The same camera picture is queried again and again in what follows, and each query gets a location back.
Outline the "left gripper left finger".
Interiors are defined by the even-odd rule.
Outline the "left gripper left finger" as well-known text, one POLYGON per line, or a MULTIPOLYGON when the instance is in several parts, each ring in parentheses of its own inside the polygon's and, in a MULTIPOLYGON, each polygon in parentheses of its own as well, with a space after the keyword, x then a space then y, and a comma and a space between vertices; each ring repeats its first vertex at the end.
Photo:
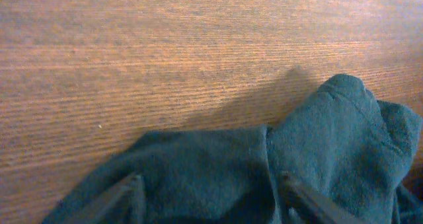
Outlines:
POLYGON ((131 173, 121 179, 99 197, 77 212, 73 217, 64 220, 63 224, 97 224, 112 210, 116 204, 138 185, 143 187, 143 179, 140 174, 131 173))

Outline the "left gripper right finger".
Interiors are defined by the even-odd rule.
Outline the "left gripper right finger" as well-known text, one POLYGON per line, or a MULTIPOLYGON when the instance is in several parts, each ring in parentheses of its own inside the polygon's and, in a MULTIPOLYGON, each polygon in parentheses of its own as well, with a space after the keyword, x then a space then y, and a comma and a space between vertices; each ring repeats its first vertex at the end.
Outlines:
POLYGON ((293 209, 305 223, 365 223, 286 172, 280 175, 280 197, 288 211, 293 209))

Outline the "dark green t-shirt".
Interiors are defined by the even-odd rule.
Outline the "dark green t-shirt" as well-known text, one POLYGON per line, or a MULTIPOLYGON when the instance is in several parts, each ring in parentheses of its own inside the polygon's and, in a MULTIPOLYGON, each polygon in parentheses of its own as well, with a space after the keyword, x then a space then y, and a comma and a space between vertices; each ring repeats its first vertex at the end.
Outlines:
POLYGON ((44 221, 62 223, 134 172, 143 187, 99 223, 304 223, 280 197, 286 172, 365 223, 421 223, 422 202, 402 184, 421 129, 410 108, 339 74, 275 126, 147 133, 44 221))

